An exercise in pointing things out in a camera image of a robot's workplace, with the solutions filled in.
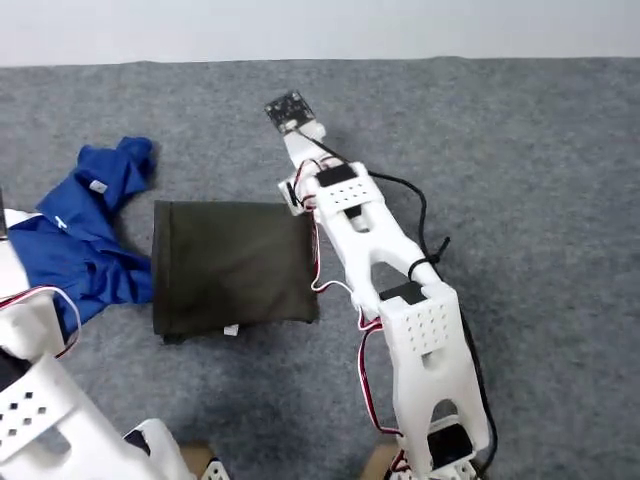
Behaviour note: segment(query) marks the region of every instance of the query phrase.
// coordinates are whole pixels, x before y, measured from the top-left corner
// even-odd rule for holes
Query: blue shirt
[[[147,138],[128,137],[115,149],[84,146],[77,167],[36,206],[42,216],[9,229],[29,284],[63,289],[82,323],[107,305],[152,299],[150,260],[125,251],[112,227],[124,203],[147,189],[152,148]],[[75,314],[64,300],[54,303],[68,338]]]

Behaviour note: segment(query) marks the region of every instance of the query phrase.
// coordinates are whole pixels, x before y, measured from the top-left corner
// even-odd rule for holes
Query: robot
[[[285,201],[294,215],[313,215],[344,265],[346,285],[329,283],[346,288],[359,313],[358,328],[364,336],[358,367],[367,409],[374,425],[394,435],[401,449],[392,463],[392,475],[420,480],[478,478],[470,460],[489,447],[490,429],[492,459],[497,434],[484,386],[478,381],[475,347],[470,349],[473,340],[456,291],[442,281],[426,247],[420,248],[398,226],[372,176],[394,178],[370,174],[363,163],[350,162],[324,145],[325,128],[299,92],[274,100],[265,111],[283,135],[295,168],[295,174],[279,185]],[[426,202],[421,199],[422,230]],[[377,292],[371,267],[379,262],[407,281]],[[375,331],[384,333],[391,355],[397,429],[380,427],[368,391],[364,345]],[[432,421],[443,401],[453,402],[457,413]]]
[[[490,433],[495,452],[497,437],[456,291],[441,280],[425,249],[398,226],[373,172],[322,143],[325,129],[298,92],[274,100],[265,110],[283,135],[295,167],[280,183],[280,191],[292,214],[314,219],[316,279],[311,287],[323,291],[332,284],[343,286],[358,312],[357,327],[363,332],[358,370],[367,409],[374,425],[393,435],[400,449],[388,478],[480,478],[471,460],[490,445]],[[344,265],[346,283],[317,285],[318,225]],[[377,292],[371,282],[371,266],[377,262],[389,264],[407,281]],[[0,300],[0,476],[196,480],[160,420],[146,420],[122,438],[66,373],[56,357],[78,338],[64,344],[51,301],[54,293],[75,309],[55,287]],[[393,364],[398,428],[379,425],[366,379],[365,342],[379,331]],[[432,421],[444,400],[452,401],[457,412]],[[56,454],[40,441],[50,429],[64,437],[68,451]],[[228,478],[217,459],[202,477]]]

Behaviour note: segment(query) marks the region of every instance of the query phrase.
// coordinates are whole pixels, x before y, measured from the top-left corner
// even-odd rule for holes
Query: black electronic component
[[[315,115],[300,92],[294,90],[264,107],[264,111],[283,135],[315,120]]]
[[[0,348],[0,391],[20,380],[29,368],[30,362],[13,357]]]
[[[353,171],[351,165],[342,163],[337,167],[327,168],[316,175],[318,183],[322,187],[329,187],[336,183],[344,182],[356,178],[358,175]]]
[[[4,206],[2,205],[2,189],[0,188],[0,240],[7,239],[7,223],[4,220]]]
[[[427,436],[433,469],[445,467],[473,453],[471,440],[459,423],[445,427]]]
[[[355,207],[349,207],[344,211],[344,213],[347,214],[347,218],[349,220],[359,217],[360,215],[362,215],[362,206],[356,205]]]
[[[415,305],[427,299],[422,294],[421,288],[418,282],[407,282],[380,293],[380,300],[384,302],[390,298],[402,297],[408,305]]]
[[[147,440],[144,438],[144,435],[140,430],[132,430],[124,437],[125,442],[129,445],[133,445],[134,447],[138,447],[144,453],[147,454],[148,457],[151,456],[151,449],[149,448],[149,444]]]

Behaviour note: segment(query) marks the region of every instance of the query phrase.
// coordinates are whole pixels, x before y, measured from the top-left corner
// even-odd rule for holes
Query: red and white wire
[[[71,349],[78,343],[80,339],[80,330],[82,329],[82,320],[80,318],[80,311],[78,310],[77,305],[73,302],[73,300],[71,300],[71,298],[69,298],[69,295],[67,295],[64,292],[64,290],[58,287],[53,287],[49,285],[34,287],[29,290],[25,290],[24,292],[18,293],[10,298],[0,301],[0,309],[4,307],[8,307],[9,305],[13,305],[18,302],[22,302],[24,300],[27,300],[43,292],[54,292],[60,295],[64,299],[64,301],[69,304],[69,306],[71,307],[71,310],[73,310],[73,313],[75,314],[75,317],[76,317],[76,323],[78,325],[78,329],[71,335],[71,337],[69,337],[69,341],[65,345],[64,350],[62,350],[60,353],[56,355],[56,358],[60,358],[66,353],[68,353],[69,351],[71,351]]]
[[[321,254],[320,254],[320,236],[318,232],[318,224],[316,223],[315,219],[313,219],[312,236],[313,236],[313,242],[314,242],[313,254],[314,254],[315,276],[314,276],[313,282],[311,282],[311,290],[313,290],[316,293],[323,293],[330,286],[338,285],[339,287],[342,287],[347,292],[349,292],[349,297],[351,298],[353,296],[353,290],[344,282],[340,282],[338,280],[329,280],[328,282],[323,283],[322,285],[318,285],[318,282],[320,280],[320,272],[322,271],[322,260],[321,260]],[[379,317],[371,320],[370,322],[367,322],[364,315],[364,310],[362,310],[362,307],[357,306],[356,310],[358,311],[358,329],[359,330],[367,331],[368,329],[374,327],[377,323],[379,323],[380,321]]]
[[[360,387],[362,388],[362,395],[364,396],[365,404],[367,405],[367,411],[369,412],[369,417],[373,422],[373,425],[384,434],[388,435],[399,435],[402,436],[402,432],[397,428],[389,428],[383,427],[380,425],[378,421],[378,416],[376,415],[376,409],[373,405],[373,397],[371,395],[371,389],[369,388],[369,380],[367,378],[367,370],[364,359],[365,348],[367,345],[367,338],[373,332],[379,332],[382,330],[382,323],[380,321],[376,322],[371,328],[364,332],[362,336],[362,341],[360,342],[360,347],[358,348],[358,375],[360,376]]]

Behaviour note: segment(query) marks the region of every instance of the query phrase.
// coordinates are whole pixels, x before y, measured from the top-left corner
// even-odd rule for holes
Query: wire
[[[324,143],[316,140],[315,138],[309,137],[308,135],[302,133],[300,130],[296,130],[296,131],[301,136],[303,136],[304,138],[306,138],[307,140],[309,140],[310,142],[312,142],[313,144],[315,144],[316,146],[318,146],[319,148],[327,152],[329,155],[335,158],[338,158],[339,160],[342,160],[345,163],[350,163],[349,160],[347,160],[345,157],[343,157],[339,153],[336,153],[331,148],[327,147]],[[438,248],[435,254],[431,254],[429,252],[429,249],[427,248],[427,244],[424,238],[425,220],[427,216],[427,199],[424,193],[422,192],[422,190],[420,190],[411,182],[402,178],[394,177],[392,175],[373,172],[371,170],[369,170],[369,175],[375,178],[379,178],[381,180],[387,180],[387,181],[396,182],[401,185],[404,185],[405,187],[409,188],[412,192],[414,192],[418,196],[418,198],[420,199],[420,219],[418,221],[418,244],[420,245],[420,249],[422,250],[422,253],[424,254],[427,261],[432,264],[432,267],[435,270],[435,272],[438,274],[440,278],[442,278],[442,275],[440,275],[440,272],[438,272],[436,268],[436,264],[440,261],[442,254],[444,253],[447,246],[451,242],[451,238],[445,237],[444,241],[442,242],[442,244],[440,245],[440,247]],[[471,353],[471,359],[473,360],[473,366],[476,371],[476,378],[478,379],[478,386],[480,389],[480,399],[482,400],[482,406],[484,408],[485,415],[487,416],[487,421],[489,423],[489,428],[491,430],[491,436],[492,436],[491,449],[489,451],[489,455],[487,456],[487,459],[485,460],[485,462],[478,468],[476,473],[475,478],[481,478],[491,466],[495,458],[496,452],[498,450],[498,429],[497,429],[495,420],[493,418],[493,414],[491,412],[489,400],[487,398],[484,377],[482,375],[482,366],[480,365],[480,359],[478,357],[478,351],[476,349],[476,345],[473,340],[473,336],[471,334],[471,329],[469,328],[469,325],[464,316],[464,312],[462,311],[462,308],[460,308],[460,316],[462,320],[462,329],[464,331],[465,341],[467,342],[467,346],[469,347],[469,351]]]
[[[402,461],[405,462],[405,465],[403,465],[402,467],[399,467],[398,465],[400,465],[400,462]],[[400,451],[397,453],[397,455],[391,462],[391,466],[389,467],[389,470],[392,473],[397,473],[397,472],[406,472],[407,470],[409,470],[409,468],[411,467],[409,467],[407,459],[405,458],[404,450],[400,449]]]
[[[376,409],[373,405],[373,397],[371,395],[371,389],[369,388],[369,380],[367,379],[367,370],[364,360],[367,338],[369,338],[369,335],[371,335],[373,332],[379,332],[381,330],[382,323],[378,321],[375,325],[365,331],[364,335],[362,336],[362,341],[360,342],[360,347],[358,348],[358,375],[360,376],[360,387],[362,388],[362,394],[364,395],[365,403],[367,405],[367,411],[369,412],[369,417],[371,418],[373,425],[381,433],[387,435],[399,435],[402,437],[402,432],[397,428],[383,427],[380,425],[378,416],[376,415]]]
[[[56,355],[56,358],[61,358],[63,355],[69,353],[75,345],[77,345],[78,341],[80,340],[80,331],[82,329],[82,320],[80,317],[80,311],[78,310],[77,305],[73,302],[73,300],[71,300],[71,298],[69,298],[69,296],[65,293],[64,290],[58,287],[53,287],[49,285],[34,287],[29,290],[25,290],[24,292],[18,293],[11,298],[1,301],[0,309],[8,307],[10,305],[14,305],[15,303],[18,303],[18,302],[22,302],[24,300],[27,300],[43,292],[54,292],[60,295],[64,299],[64,301],[69,304],[69,306],[73,310],[73,313],[75,314],[75,317],[76,317],[76,324],[78,326],[78,329],[71,335],[67,344],[65,345],[64,350],[62,350],[60,353]]]
[[[314,259],[314,278],[311,282],[311,290],[316,293],[323,293],[326,291],[331,285],[338,285],[339,287],[345,289],[349,293],[349,297],[353,296],[353,290],[344,282],[340,282],[338,280],[330,280],[320,286],[317,286],[317,283],[320,279],[320,272],[322,271],[321,264],[321,256],[320,256],[320,235],[318,230],[318,224],[316,223],[313,216],[311,217],[313,221],[312,228],[312,237],[313,237],[313,259]],[[376,317],[373,320],[367,322],[364,314],[364,310],[362,307],[356,307],[358,310],[358,330],[366,332],[370,328],[374,327],[376,324],[380,323],[380,317]]]

